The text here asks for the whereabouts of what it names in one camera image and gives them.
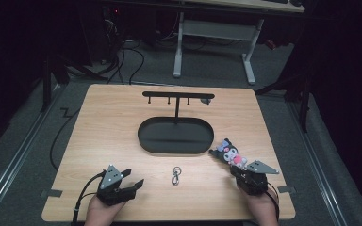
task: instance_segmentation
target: plush toy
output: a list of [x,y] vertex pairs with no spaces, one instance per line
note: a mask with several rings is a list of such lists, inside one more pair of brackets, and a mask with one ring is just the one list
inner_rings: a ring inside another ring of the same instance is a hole
[[223,140],[222,145],[217,146],[216,150],[210,149],[208,152],[220,159],[222,162],[237,166],[241,169],[243,169],[248,162],[246,158],[239,155],[238,149],[232,145],[228,138]]

